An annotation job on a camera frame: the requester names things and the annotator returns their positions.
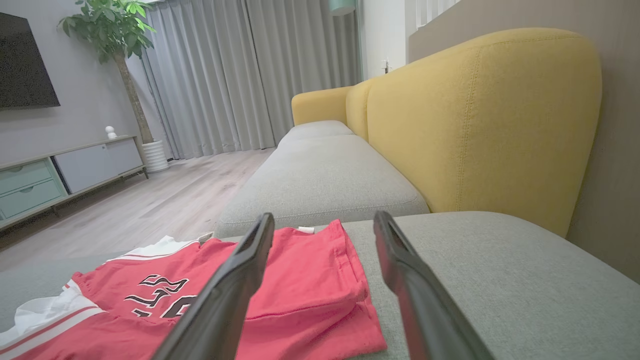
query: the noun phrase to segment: white plant pot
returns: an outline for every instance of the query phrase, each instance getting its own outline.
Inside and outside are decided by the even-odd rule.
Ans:
[[[147,172],[160,172],[169,168],[169,163],[164,155],[162,140],[142,144],[142,150],[147,159]]]

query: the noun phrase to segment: clothing tag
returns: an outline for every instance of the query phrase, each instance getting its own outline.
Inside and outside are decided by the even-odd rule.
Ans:
[[[212,237],[213,237],[213,232],[206,233],[206,234],[202,235],[201,237],[197,238],[196,240],[198,240],[199,243],[203,243],[203,242],[211,239]]]
[[[314,228],[313,227],[298,226],[298,231],[302,231],[305,234],[313,234],[314,233]]]

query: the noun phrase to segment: plant trunk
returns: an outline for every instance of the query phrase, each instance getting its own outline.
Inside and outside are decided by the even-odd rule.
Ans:
[[[120,75],[122,76],[122,81],[124,81],[124,87],[127,89],[127,95],[129,95],[129,101],[131,101],[131,106],[133,106],[133,113],[135,114],[136,120],[138,121],[140,135],[142,136],[142,143],[154,142],[154,137],[151,136],[149,124],[147,124],[147,118],[145,117],[145,113],[142,111],[142,105],[140,104],[140,99],[138,98],[136,85],[133,83],[133,79],[131,79],[131,74],[129,73],[129,68],[127,67],[127,62],[124,54],[114,53],[113,59],[118,65],[118,70],[120,71]]]

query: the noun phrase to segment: door handle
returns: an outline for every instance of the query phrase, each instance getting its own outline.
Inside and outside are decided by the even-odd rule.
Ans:
[[[9,172],[20,172],[24,168],[24,165],[20,165],[19,167],[10,168]]]

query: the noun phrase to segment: sofa backrest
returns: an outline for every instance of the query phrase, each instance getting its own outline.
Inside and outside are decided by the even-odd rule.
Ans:
[[[376,78],[367,136],[431,211],[505,213],[564,237],[601,89],[586,38],[500,31]]]
[[[369,141],[369,130],[367,128],[367,99],[369,90],[375,79],[363,81],[352,86],[347,93],[347,126],[365,141]]]

